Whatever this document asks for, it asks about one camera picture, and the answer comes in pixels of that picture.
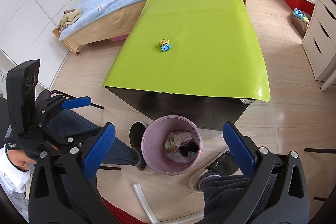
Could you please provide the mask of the person's left hand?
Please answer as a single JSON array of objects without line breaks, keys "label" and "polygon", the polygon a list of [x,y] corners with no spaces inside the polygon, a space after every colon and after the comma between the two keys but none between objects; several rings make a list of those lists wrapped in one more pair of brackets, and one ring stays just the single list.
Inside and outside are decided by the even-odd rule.
[{"label": "person's left hand", "polygon": [[9,161],[22,170],[29,170],[29,164],[36,164],[37,161],[29,158],[23,150],[7,150]]}]

